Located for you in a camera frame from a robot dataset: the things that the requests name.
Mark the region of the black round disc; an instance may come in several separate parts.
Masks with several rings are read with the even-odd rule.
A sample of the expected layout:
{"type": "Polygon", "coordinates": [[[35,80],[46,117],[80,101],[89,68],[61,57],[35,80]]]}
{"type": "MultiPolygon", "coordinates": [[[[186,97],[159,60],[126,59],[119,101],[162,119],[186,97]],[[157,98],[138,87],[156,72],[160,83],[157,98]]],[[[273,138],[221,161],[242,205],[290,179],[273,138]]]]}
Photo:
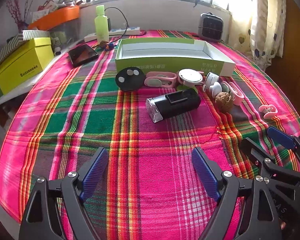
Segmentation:
{"type": "Polygon", "coordinates": [[[115,82],[119,89],[124,92],[131,92],[140,89],[144,85],[146,76],[137,67],[127,67],[119,71],[115,77],[115,82]]]}

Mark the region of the heart pattern curtain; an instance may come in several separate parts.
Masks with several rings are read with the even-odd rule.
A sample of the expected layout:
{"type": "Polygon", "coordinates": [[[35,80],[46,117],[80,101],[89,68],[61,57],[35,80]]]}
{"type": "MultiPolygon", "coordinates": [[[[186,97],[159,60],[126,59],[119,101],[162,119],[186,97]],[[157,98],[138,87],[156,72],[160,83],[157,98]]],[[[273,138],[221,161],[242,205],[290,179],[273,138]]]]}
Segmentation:
{"type": "Polygon", "coordinates": [[[266,70],[283,57],[286,0],[230,0],[228,44],[266,70]]]}

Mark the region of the green white cardboard box tray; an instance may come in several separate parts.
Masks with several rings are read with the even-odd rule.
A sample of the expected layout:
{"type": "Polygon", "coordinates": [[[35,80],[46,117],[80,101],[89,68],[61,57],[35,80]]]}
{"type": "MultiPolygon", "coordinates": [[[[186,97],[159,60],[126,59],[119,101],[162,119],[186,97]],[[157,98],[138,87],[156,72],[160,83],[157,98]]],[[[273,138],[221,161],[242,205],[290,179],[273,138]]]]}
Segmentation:
{"type": "Polygon", "coordinates": [[[215,45],[202,40],[172,37],[123,39],[117,46],[116,70],[136,67],[148,72],[193,69],[232,76],[235,63],[215,45]]]}

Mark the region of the green lotion bottle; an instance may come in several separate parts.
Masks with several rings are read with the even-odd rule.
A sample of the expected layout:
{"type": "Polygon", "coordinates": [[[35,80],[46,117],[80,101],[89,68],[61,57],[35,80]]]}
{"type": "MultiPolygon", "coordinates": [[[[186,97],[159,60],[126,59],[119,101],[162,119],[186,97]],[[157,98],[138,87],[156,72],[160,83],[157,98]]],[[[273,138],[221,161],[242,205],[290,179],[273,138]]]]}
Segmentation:
{"type": "Polygon", "coordinates": [[[95,18],[95,33],[98,43],[102,41],[109,41],[109,29],[108,29],[108,18],[105,15],[104,5],[98,5],[96,7],[96,18],[95,18]]]}

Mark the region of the small pink clip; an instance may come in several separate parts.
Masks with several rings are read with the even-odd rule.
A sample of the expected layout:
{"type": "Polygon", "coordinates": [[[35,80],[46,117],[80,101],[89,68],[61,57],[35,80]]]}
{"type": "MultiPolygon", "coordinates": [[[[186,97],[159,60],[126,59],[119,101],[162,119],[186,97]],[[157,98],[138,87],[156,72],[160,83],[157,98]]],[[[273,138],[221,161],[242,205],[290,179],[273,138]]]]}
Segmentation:
{"type": "Polygon", "coordinates": [[[261,112],[261,113],[263,113],[263,118],[264,119],[272,119],[278,113],[277,108],[274,105],[272,105],[272,104],[270,104],[270,105],[261,105],[258,108],[258,111],[261,112]]]}

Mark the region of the red branch decoration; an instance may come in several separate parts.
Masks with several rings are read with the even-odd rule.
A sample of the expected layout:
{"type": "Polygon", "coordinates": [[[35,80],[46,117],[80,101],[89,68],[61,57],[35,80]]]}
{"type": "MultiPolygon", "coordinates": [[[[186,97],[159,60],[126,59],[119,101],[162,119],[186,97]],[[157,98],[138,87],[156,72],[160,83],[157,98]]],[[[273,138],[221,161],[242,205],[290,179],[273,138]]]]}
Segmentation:
{"type": "Polygon", "coordinates": [[[10,13],[11,17],[13,18],[19,31],[25,30],[29,26],[29,24],[26,23],[26,20],[30,13],[30,9],[31,9],[33,1],[34,0],[25,0],[23,13],[21,13],[19,0],[7,0],[6,1],[6,7],[8,9],[8,12],[10,13]]]}

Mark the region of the black cylindrical light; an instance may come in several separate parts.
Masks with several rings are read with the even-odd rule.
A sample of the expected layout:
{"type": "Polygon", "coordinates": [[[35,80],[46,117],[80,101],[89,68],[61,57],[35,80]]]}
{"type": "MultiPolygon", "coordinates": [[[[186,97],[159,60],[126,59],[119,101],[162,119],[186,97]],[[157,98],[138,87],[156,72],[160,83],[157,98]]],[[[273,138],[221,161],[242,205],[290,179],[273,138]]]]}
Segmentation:
{"type": "Polygon", "coordinates": [[[200,102],[198,93],[193,88],[189,88],[146,99],[146,109],[151,120],[157,123],[197,109],[200,102]]]}

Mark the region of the grey mini heater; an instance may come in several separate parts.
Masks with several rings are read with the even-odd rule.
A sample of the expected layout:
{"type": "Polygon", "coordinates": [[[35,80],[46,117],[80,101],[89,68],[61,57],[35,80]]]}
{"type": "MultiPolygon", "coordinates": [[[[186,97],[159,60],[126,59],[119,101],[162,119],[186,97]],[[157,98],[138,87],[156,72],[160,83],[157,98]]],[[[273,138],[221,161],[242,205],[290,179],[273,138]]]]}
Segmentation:
{"type": "Polygon", "coordinates": [[[202,13],[200,15],[198,25],[198,36],[201,39],[220,42],[223,35],[223,20],[222,18],[213,15],[212,13],[202,13]]]}

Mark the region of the blue orange toy charm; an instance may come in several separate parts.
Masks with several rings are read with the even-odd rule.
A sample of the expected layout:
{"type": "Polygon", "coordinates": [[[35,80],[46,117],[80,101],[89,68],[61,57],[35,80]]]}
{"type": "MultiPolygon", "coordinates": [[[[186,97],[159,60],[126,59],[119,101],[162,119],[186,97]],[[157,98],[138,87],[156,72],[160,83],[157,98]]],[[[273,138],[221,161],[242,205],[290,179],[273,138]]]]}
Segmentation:
{"type": "Polygon", "coordinates": [[[115,47],[116,47],[115,44],[113,44],[113,43],[108,43],[108,44],[106,45],[106,47],[105,47],[105,50],[109,51],[109,50],[114,49],[115,47]]]}

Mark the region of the pink clip with green pad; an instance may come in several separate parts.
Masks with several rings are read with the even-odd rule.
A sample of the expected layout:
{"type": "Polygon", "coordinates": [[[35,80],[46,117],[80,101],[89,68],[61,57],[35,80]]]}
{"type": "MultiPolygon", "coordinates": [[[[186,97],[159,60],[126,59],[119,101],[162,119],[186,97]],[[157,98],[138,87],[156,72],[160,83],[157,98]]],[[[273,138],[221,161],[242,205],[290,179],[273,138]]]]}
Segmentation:
{"type": "Polygon", "coordinates": [[[148,72],[144,80],[147,87],[173,88],[177,84],[177,75],[172,72],[148,72]]]}

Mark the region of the white power strip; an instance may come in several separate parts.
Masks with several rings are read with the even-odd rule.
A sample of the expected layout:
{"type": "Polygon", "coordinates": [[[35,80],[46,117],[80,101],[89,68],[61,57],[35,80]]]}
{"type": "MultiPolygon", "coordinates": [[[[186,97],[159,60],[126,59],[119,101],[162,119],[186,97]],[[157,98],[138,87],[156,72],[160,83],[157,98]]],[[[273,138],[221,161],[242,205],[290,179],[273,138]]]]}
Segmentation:
{"type": "MultiPolygon", "coordinates": [[[[139,35],[141,30],[139,27],[131,27],[126,29],[112,29],[109,31],[109,36],[121,36],[121,35],[139,35]]],[[[90,42],[97,39],[96,33],[89,34],[84,37],[85,42],[90,42]]]]}

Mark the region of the orange tray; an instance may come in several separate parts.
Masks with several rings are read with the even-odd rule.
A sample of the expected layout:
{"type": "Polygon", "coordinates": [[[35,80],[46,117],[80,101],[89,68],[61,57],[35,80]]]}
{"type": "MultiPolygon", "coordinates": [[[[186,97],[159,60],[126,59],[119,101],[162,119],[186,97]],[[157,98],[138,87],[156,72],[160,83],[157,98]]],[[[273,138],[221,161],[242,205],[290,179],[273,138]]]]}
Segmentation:
{"type": "Polygon", "coordinates": [[[29,30],[50,30],[65,22],[78,19],[80,17],[79,10],[80,8],[77,5],[73,7],[64,7],[62,9],[58,9],[31,23],[27,28],[29,30]]]}

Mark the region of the black smartphone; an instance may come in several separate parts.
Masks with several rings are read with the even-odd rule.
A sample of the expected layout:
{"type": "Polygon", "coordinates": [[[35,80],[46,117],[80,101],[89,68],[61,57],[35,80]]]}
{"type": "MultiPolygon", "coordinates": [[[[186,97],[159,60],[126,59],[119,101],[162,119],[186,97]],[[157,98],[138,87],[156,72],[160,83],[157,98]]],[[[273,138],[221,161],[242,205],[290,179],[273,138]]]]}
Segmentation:
{"type": "Polygon", "coordinates": [[[68,55],[72,66],[75,68],[98,58],[98,53],[87,44],[83,44],[68,51],[68,55]]]}

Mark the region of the yellow box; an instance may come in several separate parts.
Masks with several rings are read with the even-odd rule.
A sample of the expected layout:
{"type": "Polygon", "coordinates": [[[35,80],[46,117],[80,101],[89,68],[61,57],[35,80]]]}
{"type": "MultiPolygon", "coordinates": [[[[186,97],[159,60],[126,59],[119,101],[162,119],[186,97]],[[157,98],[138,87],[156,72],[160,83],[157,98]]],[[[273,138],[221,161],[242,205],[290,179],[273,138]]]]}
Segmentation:
{"type": "Polygon", "coordinates": [[[54,58],[51,38],[33,38],[0,64],[0,90],[5,95],[41,73],[54,58]]]}

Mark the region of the striped gift box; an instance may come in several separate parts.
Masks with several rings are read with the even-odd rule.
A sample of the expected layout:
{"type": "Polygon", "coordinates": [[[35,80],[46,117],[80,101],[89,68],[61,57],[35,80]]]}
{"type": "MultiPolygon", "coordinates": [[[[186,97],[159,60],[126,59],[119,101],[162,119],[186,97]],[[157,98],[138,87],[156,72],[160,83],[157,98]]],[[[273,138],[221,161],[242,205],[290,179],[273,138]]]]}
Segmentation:
{"type": "Polygon", "coordinates": [[[50,37],[48,31],[43,30],[22,30],[18,35],[13,37],[0,51],[0,64],[16,49],[33,38],[50,37]]]}

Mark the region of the white ribbed round cap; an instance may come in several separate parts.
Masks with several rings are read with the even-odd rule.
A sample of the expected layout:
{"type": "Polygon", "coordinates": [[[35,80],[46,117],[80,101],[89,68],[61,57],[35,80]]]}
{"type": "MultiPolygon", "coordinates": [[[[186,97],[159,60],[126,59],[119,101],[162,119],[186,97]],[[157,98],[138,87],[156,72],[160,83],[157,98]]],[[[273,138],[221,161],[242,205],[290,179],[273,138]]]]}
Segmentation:
{"type": "Polygon", "coordinates": [[[205,92],[207,89],[209,89],[211,85],[218,81],[218,79],[219,75],[208,72],[204,80],[203,91],[205,92]]]}

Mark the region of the white knob hook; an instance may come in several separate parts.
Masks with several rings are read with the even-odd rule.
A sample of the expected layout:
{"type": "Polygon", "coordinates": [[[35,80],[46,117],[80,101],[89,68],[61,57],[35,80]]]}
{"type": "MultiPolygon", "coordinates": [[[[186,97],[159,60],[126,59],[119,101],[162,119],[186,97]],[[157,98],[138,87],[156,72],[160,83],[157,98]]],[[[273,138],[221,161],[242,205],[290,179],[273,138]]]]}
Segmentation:
{"type": "Polygon", "coordinates": [[[209,86],[207,92],[212,98],[215,99],[216,96],[222,92],[222,86],[218,81],[216,81],[213,83],[213,85],[209,86]]]}

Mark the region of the brown walnut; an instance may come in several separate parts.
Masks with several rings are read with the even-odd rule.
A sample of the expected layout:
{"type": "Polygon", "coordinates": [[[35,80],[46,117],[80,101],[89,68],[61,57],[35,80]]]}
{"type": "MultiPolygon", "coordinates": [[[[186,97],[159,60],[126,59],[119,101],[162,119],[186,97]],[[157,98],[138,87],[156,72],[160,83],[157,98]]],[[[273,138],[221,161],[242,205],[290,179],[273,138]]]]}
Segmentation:
{"type": "Polygon", "coordinates": [[[234,105],[234,101],[230,93],[220,92],[215,97],[215,103],[222,113],[230,112],[234,105]]]}

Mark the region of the white disc green base holder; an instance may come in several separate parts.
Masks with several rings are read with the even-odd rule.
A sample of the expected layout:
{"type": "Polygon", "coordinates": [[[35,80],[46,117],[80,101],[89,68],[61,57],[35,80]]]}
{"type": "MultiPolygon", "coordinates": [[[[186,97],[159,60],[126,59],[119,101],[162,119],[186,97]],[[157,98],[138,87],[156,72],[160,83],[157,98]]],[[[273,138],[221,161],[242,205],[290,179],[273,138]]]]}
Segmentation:
{"type": "Polygon", "coordinates": [[[203,72],[199,72],[193,69],[182,69],[177,72],[177,90],[186,90],[193,88],[197,93],[198,89],[196,86],[203,85],[203,72]]]}

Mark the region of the plaid bed cloth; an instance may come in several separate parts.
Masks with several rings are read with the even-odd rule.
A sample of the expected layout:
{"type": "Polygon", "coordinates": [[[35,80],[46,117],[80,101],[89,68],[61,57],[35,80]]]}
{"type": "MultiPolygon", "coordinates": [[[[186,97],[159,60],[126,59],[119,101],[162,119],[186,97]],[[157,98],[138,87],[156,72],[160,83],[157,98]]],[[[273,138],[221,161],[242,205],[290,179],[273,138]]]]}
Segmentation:
{"type": "Polygon", "coordinates": [[[143,87],[122,92],[115,83],[116,51],[99,51],[95,62],[74,68],[59,59],[18,109],[0,152],[0,204],[20,223],[35,181],[61,179],[77,170],[99,147],[109,164],[86,202],[103,239],[197,239],[215,202],[207,196],[191,163],[200,146],[235,176],[252,179],[257,168],[240,151],[249,137],[274,156],[278,165],[300,171],[291,150],[266,135],[269,126],[300,135],[300,116],[279,86],[233,48],[216,47],[236,66],[228,78],[244,94],[239,106],[221,113],[200,92],[200,107],[154,123],[145,102],[165,94],[143,87]],[[278,113],[264,119],[261,105],[278,113]]]}

